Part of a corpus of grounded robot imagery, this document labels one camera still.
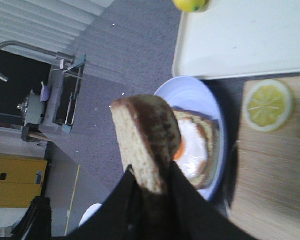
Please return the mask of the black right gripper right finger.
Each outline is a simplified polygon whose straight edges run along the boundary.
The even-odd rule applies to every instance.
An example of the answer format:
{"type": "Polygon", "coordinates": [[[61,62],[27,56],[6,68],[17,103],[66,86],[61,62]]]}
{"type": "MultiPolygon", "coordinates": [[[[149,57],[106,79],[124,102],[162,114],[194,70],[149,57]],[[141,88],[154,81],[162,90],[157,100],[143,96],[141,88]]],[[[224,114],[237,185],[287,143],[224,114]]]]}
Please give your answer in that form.
{"type": "Polygon", "coordinates": [[[250,240],[244,232],[206,201],[186,179],[178,165],[170,163],[170,192],[178,222],[189,240],[250,240]]]}

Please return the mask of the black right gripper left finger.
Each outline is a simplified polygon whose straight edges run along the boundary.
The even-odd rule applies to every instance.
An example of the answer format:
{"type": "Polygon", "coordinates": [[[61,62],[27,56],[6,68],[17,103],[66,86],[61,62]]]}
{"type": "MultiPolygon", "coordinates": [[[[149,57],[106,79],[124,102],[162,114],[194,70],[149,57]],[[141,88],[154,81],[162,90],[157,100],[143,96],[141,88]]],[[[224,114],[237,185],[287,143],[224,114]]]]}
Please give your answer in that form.
{"type": "Polygon", "coordinates": [[[140,240],[142,192],[129,165],[110,196],[67,240],[140,240]]]}

